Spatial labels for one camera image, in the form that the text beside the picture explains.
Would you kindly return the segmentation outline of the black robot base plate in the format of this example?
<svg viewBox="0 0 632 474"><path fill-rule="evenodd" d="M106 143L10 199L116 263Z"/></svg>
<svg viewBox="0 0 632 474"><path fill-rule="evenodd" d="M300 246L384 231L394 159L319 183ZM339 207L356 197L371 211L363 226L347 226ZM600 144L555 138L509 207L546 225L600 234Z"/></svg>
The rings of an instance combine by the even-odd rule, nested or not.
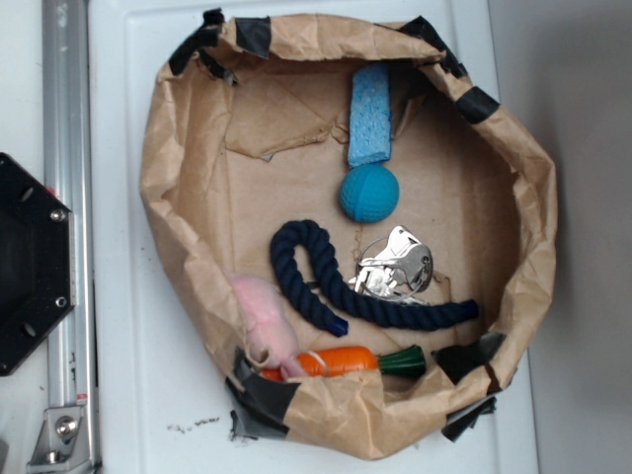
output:
<svg viewBox="0 0 632 474"><path fill-rule="evenodd" d="M1 375L9 376L74 306L72 212L1 155Z"/></svg>

